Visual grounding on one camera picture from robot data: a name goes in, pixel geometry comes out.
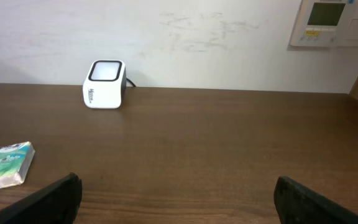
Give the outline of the white barcode scanner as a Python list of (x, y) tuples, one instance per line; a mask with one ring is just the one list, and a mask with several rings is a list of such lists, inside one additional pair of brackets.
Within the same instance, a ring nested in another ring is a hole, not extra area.
[(126, 65), (122, 60), (97, 60), (83, 83), (83, 100), (92, 109), (116, 109), (126, 92)]

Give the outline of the green tissue pack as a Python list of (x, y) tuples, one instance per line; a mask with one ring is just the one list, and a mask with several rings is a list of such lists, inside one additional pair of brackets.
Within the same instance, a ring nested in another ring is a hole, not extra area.
[(24, 183), (34, 154), (29, 141), (0, 147), (0, 189)]

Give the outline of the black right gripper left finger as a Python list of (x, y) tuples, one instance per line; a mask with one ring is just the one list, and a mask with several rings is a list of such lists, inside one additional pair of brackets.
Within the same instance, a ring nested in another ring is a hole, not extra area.
[(0, 224), (72, 224), (82, 200), (74, 173), (0, 210)]

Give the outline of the beige wall control panel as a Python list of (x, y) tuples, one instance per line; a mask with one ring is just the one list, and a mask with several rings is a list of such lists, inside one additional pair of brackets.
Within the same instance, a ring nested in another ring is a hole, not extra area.
[(358, 0), (302, 0), (290, 45), (358, 47)]

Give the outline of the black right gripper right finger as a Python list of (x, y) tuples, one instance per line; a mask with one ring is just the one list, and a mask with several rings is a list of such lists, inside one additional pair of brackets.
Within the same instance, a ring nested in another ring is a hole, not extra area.
[(281, 223), (358, 224), (358, 215), (297, 181), (280, 176), (273, 201)]

